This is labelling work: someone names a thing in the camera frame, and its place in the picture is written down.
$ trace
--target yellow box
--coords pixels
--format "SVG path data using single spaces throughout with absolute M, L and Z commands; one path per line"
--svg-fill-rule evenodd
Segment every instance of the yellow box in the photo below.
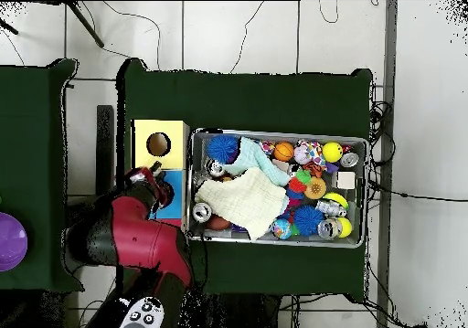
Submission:
M 150 167 L 155 161 L 163 169 L 186 169 L 186 144 L 190 130 L 181 121 L 134 120 L 134 161 L 136 167 Z M 153 156 L 148 151 L 148 139 L 153 133 L 164 133 L 170 141 L 170 150 L 164 156 Z

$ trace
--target gray plastic bin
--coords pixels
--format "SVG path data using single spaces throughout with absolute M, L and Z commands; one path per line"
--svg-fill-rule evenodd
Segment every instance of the gray plastic bin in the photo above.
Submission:
M 341 190 L 331 187 L 331 175 L 323 172 L 322 178 L 326 183 L 327 192 L 337 192 L 341 194 L 349 204 L 349 209 L 346 217 L 353 225 L 352 233 L 346 238 L 335 238 L 331 241 L 326 241 L 319 236 L 292 236 L 285 240 L 277 239 L 271 232 L 266 233 L 256 241 L 250 241 L 248 233 L 236 232 L 228 230 L 215 231 L 205 229 L 204 224 L 199 224 L 192 217 L 192 208 L 194 206 L 195 188 L 193 186 L 193 175 L 195 172 L 203 171 L 207 161 L 206 147 L 209 139 L 213 136 L 224 133 L 237 137 L 248 137 L 257 140 L 268 140 L 272 142 L 290 142 L 293 145 L 299 139 L 316 141 L 321 144 L 329 142 L 337 142 L 348 144 L 353 147 L 353 152 L 359 156 L 358 163 L 352 168 L 340 170 L 353 171 L 356 173 L 356 188 L 354 190 Z M 367 180 L 369 171 L 369 144 L 367 140 L 355 137 L 340 137 L 340 136 L 319 136 L 313 134 L 293 134 L 293 133 L 271 133 L 271 132 L 248 132 L 248 131 L 231 131 L 231 130 L 194 130 L 189 137 L 189 156 L 191 164 L 188 166 L 187 179 L 187 199 L 186 199 L 186 229 L 188 236 L 191 239 L 200 239 L 203 234 L 204 240 L 217 242 L 248 242 L 258 244 L 272 245 L 290 245 L 301 247 L 326 247 L 326 248 L 357 248 L 364 240 L 366 212 L 367 212 Z

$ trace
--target light blue towel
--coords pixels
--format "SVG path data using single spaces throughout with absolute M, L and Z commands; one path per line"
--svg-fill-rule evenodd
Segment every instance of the light blue towel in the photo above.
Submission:
M 233 164 L 224 164 L 224 168 L 231 175 L 237 176 L 252 167 L 260 168 L 274 185 L 284 187 L 291 179 L 288 174 L 271 162 L 257 143 L 246 137 L 241 137 L 238 158 Z

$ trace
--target white controller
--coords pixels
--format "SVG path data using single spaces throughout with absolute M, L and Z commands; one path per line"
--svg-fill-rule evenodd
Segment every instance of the white controller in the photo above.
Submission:
M 155 297 L 143 297 L 130 308 L 119 328 L 160 328 L 164 317 L 161 302 Z

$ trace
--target purple bowl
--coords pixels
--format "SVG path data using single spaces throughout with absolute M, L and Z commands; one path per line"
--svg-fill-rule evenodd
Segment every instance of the purple bowl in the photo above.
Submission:
M 0 213 L 0 271 L 11 270 L 27 252 L 26 231 L 19 221 Z

